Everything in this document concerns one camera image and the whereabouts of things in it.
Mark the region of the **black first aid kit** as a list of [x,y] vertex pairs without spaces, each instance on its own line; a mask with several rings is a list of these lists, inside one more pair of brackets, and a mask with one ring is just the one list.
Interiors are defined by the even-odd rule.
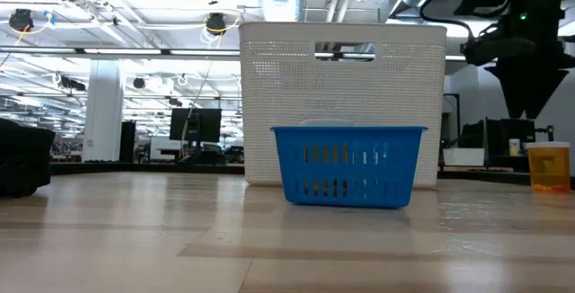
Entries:
[[0,118],[0,197],[31,196],[50,184],[55,132]]

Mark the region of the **black ceiling device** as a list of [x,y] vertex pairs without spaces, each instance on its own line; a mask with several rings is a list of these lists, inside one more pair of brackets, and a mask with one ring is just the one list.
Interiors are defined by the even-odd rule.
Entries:
[[16,9],[14,13],[11,14],[8,24],[15,31],[31,32],[34,27],[34,23],[31,18],[31,10]]
[[226,17],[223,13],[210,13],[205,22],[206,31],[213,36],[226,33]]

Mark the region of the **white box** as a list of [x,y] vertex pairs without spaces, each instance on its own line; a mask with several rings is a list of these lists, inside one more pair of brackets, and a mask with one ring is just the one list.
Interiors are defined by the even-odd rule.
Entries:
[[445,148],[443,156],[444,164],[449,166],[478,167],[484,165],[483,148]]

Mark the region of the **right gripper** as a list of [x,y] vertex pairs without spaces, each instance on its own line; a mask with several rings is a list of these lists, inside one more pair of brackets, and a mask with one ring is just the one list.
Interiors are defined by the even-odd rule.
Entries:
[[[507,15],[484,28],[476,37],[461,45],[467,64],[482,66],[492,61],[525,60],[548,65],[553,69],[567,68],[567,54],[557,41],[551,46],[535,42],[511,30]],[[554,70],[537,77],[527,85],[526,108],[522,84],[515,71],[509,67],[491,66],[486,71],[499,81],[510,118],[521,118],[526,111],[528,118],[537,118],[561,84],[568,70]]]

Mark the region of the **white perforated plastic basket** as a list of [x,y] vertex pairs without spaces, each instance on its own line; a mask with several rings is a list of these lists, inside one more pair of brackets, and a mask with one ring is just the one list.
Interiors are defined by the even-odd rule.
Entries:
[[336,119],[425,127],[414,184],[436,186],[446,28],[248,22],[239,34],[248,183],[281,183],[271,128]]

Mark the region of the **white square pillar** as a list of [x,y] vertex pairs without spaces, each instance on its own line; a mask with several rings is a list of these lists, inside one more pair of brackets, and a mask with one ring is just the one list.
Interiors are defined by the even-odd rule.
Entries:
[[124,85],[125,77],[119,61],[91,61],[84,124],[84,162],[119,160]]

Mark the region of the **black equipment rack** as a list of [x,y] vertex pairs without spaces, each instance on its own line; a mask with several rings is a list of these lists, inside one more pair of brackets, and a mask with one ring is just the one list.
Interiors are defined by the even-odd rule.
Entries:
[[[526,144],[535,142],[537,133],[543,133],[554,141],[554,125],[537,128],[531,120],[485,118],[475,124],[466,124],[457,140],[461,148],[483,148],[484,164],[487,167],[512,168],[514,172],[529,171]],[[521,140],[521,155],[509,155],[509,139]]]

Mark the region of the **black computer monitor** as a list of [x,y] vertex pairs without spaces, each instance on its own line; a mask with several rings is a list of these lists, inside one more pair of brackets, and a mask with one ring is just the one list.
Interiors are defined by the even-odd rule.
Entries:
[[172,109],[169,139],[180,142],[179,164],[226,163],[218,145],[221,119],[221,109]]

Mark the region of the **black floor-standing box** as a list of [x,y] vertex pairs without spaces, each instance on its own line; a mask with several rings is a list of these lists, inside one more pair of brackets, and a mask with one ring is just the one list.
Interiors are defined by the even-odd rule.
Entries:
[[136,143],[136,122],[123,121],[121,124],[119,161],[121,163],[134,162],[134,147]]

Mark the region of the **small blue plastic basket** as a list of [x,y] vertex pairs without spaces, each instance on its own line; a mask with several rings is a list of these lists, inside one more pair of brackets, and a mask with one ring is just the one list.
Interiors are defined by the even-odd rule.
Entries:
[[407,206],[425,127],[274,127],[281,181],[295,204]]

